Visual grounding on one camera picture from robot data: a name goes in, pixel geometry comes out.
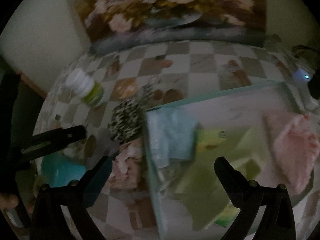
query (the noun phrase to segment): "pink tissue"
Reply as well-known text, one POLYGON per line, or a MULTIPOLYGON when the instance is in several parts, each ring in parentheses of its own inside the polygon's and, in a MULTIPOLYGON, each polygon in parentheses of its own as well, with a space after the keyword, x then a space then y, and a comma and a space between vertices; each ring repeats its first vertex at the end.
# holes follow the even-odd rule
POLYGON ((296 194, 308 185, 320 152, 320 143, 310 130, 308 115, 270 111, 266 115, 276 161, 296 194))

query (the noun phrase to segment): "bottle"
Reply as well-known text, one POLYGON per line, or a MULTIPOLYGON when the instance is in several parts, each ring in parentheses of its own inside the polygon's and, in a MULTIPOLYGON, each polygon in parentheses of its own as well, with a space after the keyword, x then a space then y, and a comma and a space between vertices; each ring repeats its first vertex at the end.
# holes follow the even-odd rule
POLYGON ((66 87, 73 90, 88 106, 101 106, 104 103, 104 90, 81 68, 76 68, 68 76, 66 87))

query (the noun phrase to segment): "white wall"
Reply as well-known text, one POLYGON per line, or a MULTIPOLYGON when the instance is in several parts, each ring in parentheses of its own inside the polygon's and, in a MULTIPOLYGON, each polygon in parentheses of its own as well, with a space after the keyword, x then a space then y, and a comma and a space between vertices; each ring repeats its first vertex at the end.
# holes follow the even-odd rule
MULTIPOLYGON (((267 32, 289 47, 307 44, 320 28, 301 0, 268 0, 267 32)), ((90 46, 67 0, 24 0, 0 36, 0 53, 48 91, 61 68, 90 46)))

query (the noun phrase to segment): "metal bolt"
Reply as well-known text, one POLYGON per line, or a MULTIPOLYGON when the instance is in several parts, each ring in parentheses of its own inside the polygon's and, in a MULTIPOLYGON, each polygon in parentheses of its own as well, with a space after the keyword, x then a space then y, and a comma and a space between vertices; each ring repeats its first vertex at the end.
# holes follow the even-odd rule
POLYGON ((74 186, 77 186, 77 185, 78 185, 78 182, 79 182, 78 180, 74 179, 74 180, 70 181, 69 185, 70 185, 71 187, 74 187, 74 186))
POLYGON ((257 187, 257 186, 258 186, 258 182, 256 182, 255 180, 250 180, 250 181, 249 181, 249 185, 250 185, 251 187, 257 187))
POLYGON ((280 187, 280 189, 283 189, 283 190, 287 189, 287 187, 285 186, 285 184, 279 184, 279 187, 280 187))
POLYGON ((41 189, 42 190, 46 190, 46 189, 48 189, 50 186, 49 186, 49 184, 43 184, 42 186, 41 186, 41 189))

